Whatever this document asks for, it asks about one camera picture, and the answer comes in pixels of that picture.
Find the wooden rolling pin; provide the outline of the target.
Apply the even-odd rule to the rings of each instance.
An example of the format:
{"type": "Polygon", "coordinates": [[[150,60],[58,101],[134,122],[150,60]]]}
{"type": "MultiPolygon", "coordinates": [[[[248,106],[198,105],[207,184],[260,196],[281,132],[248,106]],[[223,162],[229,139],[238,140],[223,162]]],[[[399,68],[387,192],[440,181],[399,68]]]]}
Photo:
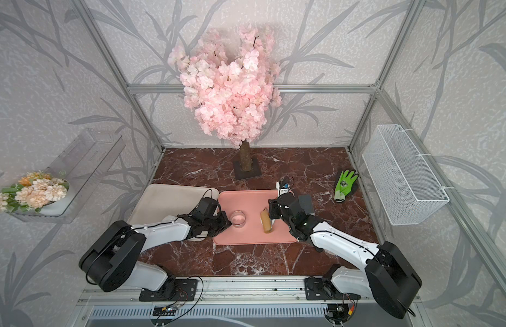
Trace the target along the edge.
{"type": "Polygon", "coordinates": [[[269,234],[273,231],[273,220],[270,218],[268,208],[264,208],[260,212],[260,221],[265,234],[269,234]]]}

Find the pink silicone mat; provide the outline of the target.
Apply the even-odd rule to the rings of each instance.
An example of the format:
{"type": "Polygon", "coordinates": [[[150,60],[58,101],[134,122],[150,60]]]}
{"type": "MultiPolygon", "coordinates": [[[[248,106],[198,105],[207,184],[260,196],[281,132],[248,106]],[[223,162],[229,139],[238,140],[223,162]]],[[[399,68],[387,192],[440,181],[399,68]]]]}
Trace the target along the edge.
{"type": "Polygon", "coordinates": [[[295,243],[296,238],[280,219],[273,221],[270,233],[264,232],[260,214],[269,207],[268,201],[277,196],[275,189],[222,192],[218,201],[227,217],[240,211],[245,215],[245,221],[242,227],[231,226],[213,237],[213,242],[219,246],[295,243]]]}

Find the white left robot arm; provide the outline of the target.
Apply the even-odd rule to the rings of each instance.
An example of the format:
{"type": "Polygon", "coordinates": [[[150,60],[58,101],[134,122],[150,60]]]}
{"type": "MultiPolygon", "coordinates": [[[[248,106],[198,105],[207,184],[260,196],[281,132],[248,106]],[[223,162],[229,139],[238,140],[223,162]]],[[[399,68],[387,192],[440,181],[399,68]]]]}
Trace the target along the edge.
{"type": "Polygon", "coordinates": [[[104,292],[128,286],[171,295],[176,290],[174,276],[165,268],[139,261],[141,253],[171,242],[215,237],[231,225],[220,203],[203,197],[190,213],[168,216],[159,223],[112,223],[85,252],[78,266],[87,282],[104,292]]]}

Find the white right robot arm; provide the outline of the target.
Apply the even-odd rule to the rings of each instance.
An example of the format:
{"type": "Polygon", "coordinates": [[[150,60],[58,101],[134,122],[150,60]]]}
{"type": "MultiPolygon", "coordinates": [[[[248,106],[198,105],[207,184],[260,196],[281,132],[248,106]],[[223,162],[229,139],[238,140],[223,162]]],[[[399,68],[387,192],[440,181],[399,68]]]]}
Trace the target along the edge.
{"type": "Polygon", "coordinates": [[[370,297],[388,314],[402,319],[412,313],[423,282],[401,250],[386,241],[382,245],[362,241],[307,214],[292,193],[268,200],[269,217],[282,220],[297,241],[327,251],[355,266],[332,270],[329,284],[340,294],[370,297]]]}

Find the green work glove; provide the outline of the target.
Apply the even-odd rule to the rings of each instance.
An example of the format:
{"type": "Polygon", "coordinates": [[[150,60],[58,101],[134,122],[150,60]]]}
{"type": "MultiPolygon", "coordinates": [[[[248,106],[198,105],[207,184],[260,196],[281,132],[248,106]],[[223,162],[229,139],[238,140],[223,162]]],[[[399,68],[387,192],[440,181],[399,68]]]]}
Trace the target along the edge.
{"type": "Polygon", "coordinates": [[[334,190],[334,201],[342,203],[346,198],[356,191],[356,182],[359,174],[355,170],[343,170],[340,172],[334,190]]]}

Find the beige silicone mat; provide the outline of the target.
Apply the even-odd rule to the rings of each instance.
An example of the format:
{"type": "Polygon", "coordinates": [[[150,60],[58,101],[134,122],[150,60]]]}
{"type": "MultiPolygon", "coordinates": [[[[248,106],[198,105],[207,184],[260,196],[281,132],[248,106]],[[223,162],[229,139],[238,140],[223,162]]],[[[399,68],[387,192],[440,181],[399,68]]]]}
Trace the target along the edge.
{"type": "Polygon", "coordinates": [[[152,184],[145,189],[128,223],[145,235],[145,249],[177,241],[201,241],[207,232],[200,238],[186,238],[190,226],[183,215],[189,214],[201,198],[217,200],[218,196],[214,188],[152,184]]]}

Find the artificial cherry blossom tree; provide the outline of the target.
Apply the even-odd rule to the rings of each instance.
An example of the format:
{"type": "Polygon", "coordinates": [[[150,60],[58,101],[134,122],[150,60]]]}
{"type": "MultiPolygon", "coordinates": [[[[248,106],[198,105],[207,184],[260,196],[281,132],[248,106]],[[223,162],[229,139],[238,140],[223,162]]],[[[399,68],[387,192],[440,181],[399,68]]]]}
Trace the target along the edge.
{"type": "Polygon", "coordinates": [[[238,54],[231,59],[217,31],[206,33],[194,54],[175,47],[168,63],[179,72],[184,105],[207,135],[215,134],[239,150],[239,167],[254,168],[250,144],[261,135],[270,107],[281,106],[275,80],[281,68],[271,55],[274,32],[251,25],[239,30],[238,54]]]}

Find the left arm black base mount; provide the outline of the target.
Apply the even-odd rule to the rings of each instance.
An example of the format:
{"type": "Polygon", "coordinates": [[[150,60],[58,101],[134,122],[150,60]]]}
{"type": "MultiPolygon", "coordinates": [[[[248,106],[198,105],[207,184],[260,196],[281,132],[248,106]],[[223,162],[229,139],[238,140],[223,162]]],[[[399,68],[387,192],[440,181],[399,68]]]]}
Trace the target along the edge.
{"type": "Polygon", "coordinates": [[[174,275],[171,275],[157,291],[142,289],[138,300],[140,302],[192,302],[194,301],[197,288],[197,277],[191,276],[185,279],[177,279],[174,275]]]}

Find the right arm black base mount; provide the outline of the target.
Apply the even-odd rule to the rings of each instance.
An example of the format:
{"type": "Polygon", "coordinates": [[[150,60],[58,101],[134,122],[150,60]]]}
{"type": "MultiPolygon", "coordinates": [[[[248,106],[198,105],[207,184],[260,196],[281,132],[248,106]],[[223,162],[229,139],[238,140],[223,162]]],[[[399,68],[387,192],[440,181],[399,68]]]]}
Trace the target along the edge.
{"type": "Polygon", "coordinates": [[[342,268],[340,264],[333,264],[328,272],[320,278],[308,277],[304,279],[305,297],[308,301],[328,300],[360,300],[358,294],[344,294],[339,292],[332,283],[333,273],[342,268]]]}

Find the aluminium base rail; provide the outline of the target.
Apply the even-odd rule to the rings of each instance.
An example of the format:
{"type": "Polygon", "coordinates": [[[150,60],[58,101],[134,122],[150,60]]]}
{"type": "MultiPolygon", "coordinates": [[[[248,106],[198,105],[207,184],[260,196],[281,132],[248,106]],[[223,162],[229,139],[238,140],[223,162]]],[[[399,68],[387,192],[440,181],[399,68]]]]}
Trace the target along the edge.
{"type": "Polygon", "coordinates": [[[343,296],[311,301],[302,276],[202,277],[193,301],[141,302],[139,290],[112,293],[87,287],[68,326],[432,326],[415,298],[403,319],[386,313],[373,299],[343,296]]]}

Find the clear plastic wall shelf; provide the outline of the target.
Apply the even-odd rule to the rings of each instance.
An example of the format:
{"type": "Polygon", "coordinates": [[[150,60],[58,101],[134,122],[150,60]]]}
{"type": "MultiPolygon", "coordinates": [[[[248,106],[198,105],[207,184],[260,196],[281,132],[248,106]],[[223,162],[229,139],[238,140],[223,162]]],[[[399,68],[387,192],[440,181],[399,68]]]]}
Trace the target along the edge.
{"type": "Polygon", "coordinates": [[[22,222],[72,223],[125,146],[120,134],[84,129],[46,169],[69,182],[66,197],[38,213],[17,211],[12,216],[22,222]]]}

